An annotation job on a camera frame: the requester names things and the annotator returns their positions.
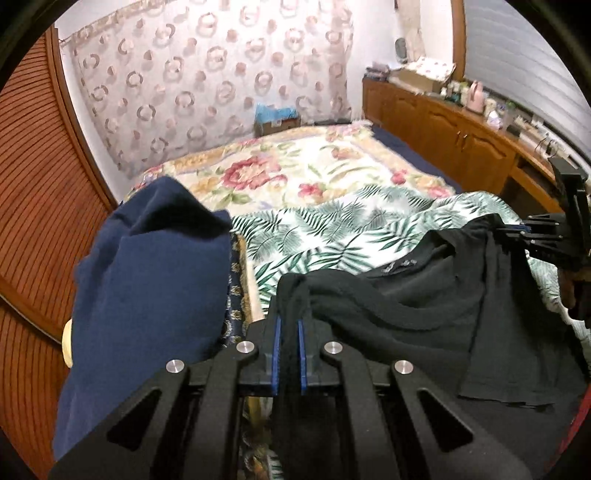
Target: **wooden door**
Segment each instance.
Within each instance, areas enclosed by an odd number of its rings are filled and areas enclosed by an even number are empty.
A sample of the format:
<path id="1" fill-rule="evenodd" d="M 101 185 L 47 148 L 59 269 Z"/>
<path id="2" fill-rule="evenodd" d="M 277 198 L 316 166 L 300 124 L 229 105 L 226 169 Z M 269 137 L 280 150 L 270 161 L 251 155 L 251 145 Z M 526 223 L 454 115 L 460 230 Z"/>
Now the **wooden door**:
<path id="1" fill-rule="evenodd" d="M 55 35 L 41 37 L 0 92 L 0 428 L 42 480 L 74 266 L 113 209 L 68 116 L 57 48 Z"/>
<path id="2" fill-rule="evenodd" d="M 384 97 L 388 85 L 375 80 L 363 80 L 363 113 L 367 120 L 378 127 L 382 126 L 382 107 L 386 102 Z"/>
<path id="3" fill-rule="evenodd" d="M 423 124 L 422 99 L 397 87 L 388 90 L 391 92 L 386 96 L 387 101 L 382 107 L 384 128 L 416 150 Z"/>
<path id="4" fill-rule="evenodd" d="M 462 168 L 456 180 L 467 192 L 484 190 L 500 194 L 515 160 L 515 151 L 484 127 L 470 125 L 462 132 Z"/>
<path id="5" fill-rule="evenodd" d="M 445 106 L 427 100 L 417 152 L 442 172 L 457 180 L 460 168 L 458 143 L 465 121 Z"/>

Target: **bedroom wall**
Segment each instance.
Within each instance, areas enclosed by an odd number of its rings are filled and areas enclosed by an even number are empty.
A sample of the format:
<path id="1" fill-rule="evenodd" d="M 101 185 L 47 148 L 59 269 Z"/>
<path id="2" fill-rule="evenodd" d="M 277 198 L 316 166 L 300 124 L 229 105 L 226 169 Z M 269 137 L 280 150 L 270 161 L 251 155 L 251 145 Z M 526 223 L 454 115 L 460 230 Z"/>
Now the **bedroom wall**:
<path id="1" fill-rule="evenodd" d="M 427 57 L 453 62 L 451 0 L 421 0 L 421 32 Z"/>
<path id="2" fill-rule="evenodd" d="M 78 0 L 65 14 L 63 14 L 55 23 L 60 38 L 67 38 L 85 25 L 94 20 L 110 14 L 118 8 L 134 3 L 136 0 Z M 107 185 L 115 199 L 120 202 L 133 186 L 133 181 L 125 177 L 113 163 L 111 156 L 100 139 L 96 127 L 90 117 L 90 113 L 82 91 L 77 85 L 77 76 L 74 65 L 69 56 L 60 49 L 61 63 L 64 68 L 64 77 L 68 85 L 68 92 L 72 99 L 76 116 L 86 142 L 95 158 L 96 164 L 100 169 Z"/>
<path id="3" fill-rule="evenodd" d="M 394 10 L 394 0 L 349 0 L 353 12 L 355 38 L 347 64 L 348 97 L 353 118 L 362 114 L 362 82 L 366 67 L 372 62 L 396 63 L 394 42 L 402 29 Z"/>
<path id="4" fill-rule="evenodd" d="M 59 37 L 64 39 L 80 30 L 85 25 L 109 13 L 134 3 L 135 0 L 78 0 L 55 23 Z M 352 107 L 353 118 L 362 115 L 362 78 L 365 68 L 372 61 L 395 62 L 394 41 L 401 34 L 393 0 L 349 0 L 349 8 L 353 12 L 355 28 L 353 49 L 348 61 L 348 98 Z M 80 127 L 86 137 L 89 148 L 103 174 L 107 185 L 117 201 L 121 201 L 132 187 L 133 181 L 128 180 L 118 171 L 111 156 L 107 152 L 85 105 L 82 93 L 77 85 L 77 76 L 66 54 L 61 55 L 66 84 L 72 98 L 72 104 Z"/>

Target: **bed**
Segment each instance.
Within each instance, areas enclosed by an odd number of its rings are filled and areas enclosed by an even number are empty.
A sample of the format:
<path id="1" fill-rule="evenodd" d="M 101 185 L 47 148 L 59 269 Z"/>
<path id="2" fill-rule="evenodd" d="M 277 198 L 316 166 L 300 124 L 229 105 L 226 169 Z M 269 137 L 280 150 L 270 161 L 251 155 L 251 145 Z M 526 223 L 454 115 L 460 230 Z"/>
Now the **bed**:
<path id="1" fill-rule="evenodd" d="M 458 228 L 487 213 L 519 222 L 498 197 L 461 193 L 367 122 L 301 127 L 171 160 L 147 170 L 128 197 L 163 175 L 208 208 L 230 212 L 246 239 L 263 313 L 287 271 L 360 273 L 403 256 L 429 229 Z M 591 333 L 560 303 L 555 266 L 529 262 L 546 306 L 572 326 L 591 365 Z"/>

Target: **wooden cabinet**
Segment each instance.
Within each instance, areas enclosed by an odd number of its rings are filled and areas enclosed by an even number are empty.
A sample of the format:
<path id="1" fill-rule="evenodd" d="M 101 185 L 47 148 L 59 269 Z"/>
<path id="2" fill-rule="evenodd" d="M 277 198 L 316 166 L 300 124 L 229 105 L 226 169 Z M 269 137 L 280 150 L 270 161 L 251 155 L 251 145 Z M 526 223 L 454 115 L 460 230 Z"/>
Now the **wooden cabinet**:
<path id="1" fill-rule="evenodd" d="M 459 116 L 445 106 L 428 101 L 420 128 L 421 138 L 415 150 L 443 173 L 459 181 L 458 145 L 464 128 L 465 122 Z"/>
<path id="2" fill-rule="evenodd" d="M 467 192 L 500 194 L 515 160 L 515 151 L 495 138 L 494 132 L 469 125 L 459 142 L 455 179 Z"/>
<path id="3" fill-rule="evenodd" d="M 371 80 L 363 81 L 363 112 L 365 118 L 382 126 L 382 106 L 385 103 L 384 90 L 387 85 Z"/>
<path id="4" fill-rule="evenodd" d="M 522 193 L 542 210 L 560 211 L 547 162 L 514 137 L 490 129 L 482 116 L 369 79 L 363 80 L 363 110 L 366 118 L 406 142 L 465 191 L 501 195 L 522 215 L 539 213 L 532 211 L 531 202 L 512 204 Z M 520 189 L 519 195 L 513 187 Z"/>
<path id="5" fill-rule="evenodd" d="M 416 150 L 422 125 L 421 98 L 402 89 L 387 92 L 382 104 L 382 127 Z"/>

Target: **cardboard box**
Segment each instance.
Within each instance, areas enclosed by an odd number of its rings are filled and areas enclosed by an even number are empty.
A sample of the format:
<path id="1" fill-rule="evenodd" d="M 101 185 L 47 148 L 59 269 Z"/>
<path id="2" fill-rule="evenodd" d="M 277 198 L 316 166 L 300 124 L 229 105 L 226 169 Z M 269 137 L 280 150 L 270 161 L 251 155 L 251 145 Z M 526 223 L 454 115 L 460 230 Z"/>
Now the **cardboard box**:
<path id="1" fill-rule="evenodd" d="M 266 135 L 276 134 L 301 125 L 301 117 L 278 120 L 277 122 L 266 122 L 264 124 L 255 122 L 255 137 L 260 138 Z"/>
<path id="2" fill-rule="evenodd" d="M 421 57 L 399 70 L 397 77 L 423 92 L 439 93 L 447 85 L 456 66 L 440 60 Z"/>

